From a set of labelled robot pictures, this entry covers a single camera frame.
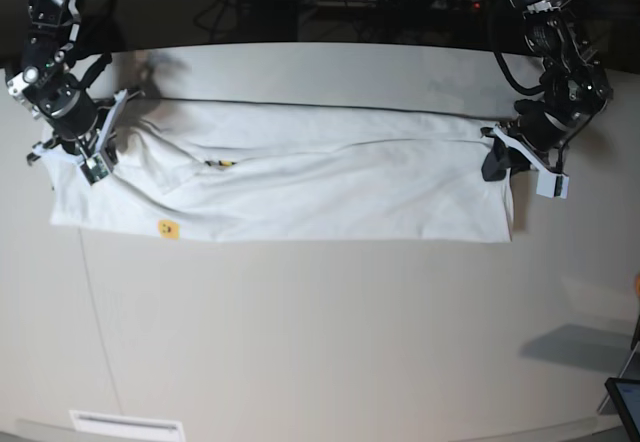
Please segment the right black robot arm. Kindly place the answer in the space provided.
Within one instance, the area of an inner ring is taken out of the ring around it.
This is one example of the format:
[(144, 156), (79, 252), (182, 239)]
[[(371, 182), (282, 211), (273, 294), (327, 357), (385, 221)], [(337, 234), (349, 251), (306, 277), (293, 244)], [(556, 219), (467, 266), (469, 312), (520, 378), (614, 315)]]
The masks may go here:
[(6, 72), (8, 94), (52, 129), (27, 156), (33, 163), (58, 156), (90, 179), (111, 173), (117, 164), (115, 125), (128, 99), (122, 90), (107, 101), (89, 95), (89, 88), (113, 61), (103, 52), (81, 77), (72, 69), (87, 57), (89, 42), (113, 15), (117, 0), (84, 29), (84, 0), (29, 0), (29, 26), (21, 56)]

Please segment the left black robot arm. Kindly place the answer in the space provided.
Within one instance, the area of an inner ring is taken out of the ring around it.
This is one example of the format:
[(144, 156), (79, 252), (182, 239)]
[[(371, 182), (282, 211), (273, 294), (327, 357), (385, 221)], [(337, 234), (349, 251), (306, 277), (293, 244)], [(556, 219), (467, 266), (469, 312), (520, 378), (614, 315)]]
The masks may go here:
[[(570, 143), (613, 97), (597, 51), (571, 11), (571, 1), (497, 0), (493, 4), (487, 18), (489, 46), (504, 78), (521, 97), (514, 104), (514, 120), (481, 131), (493, 141), (481, 168), (487, 182), (531, 170), (535, 158), (544, 170), (559, 177)], [(542, 62), (543, 72), (535, 86), (516, 80), (499, 47), (496, 25), (506, 8), (521, 15), (525, 43)]]

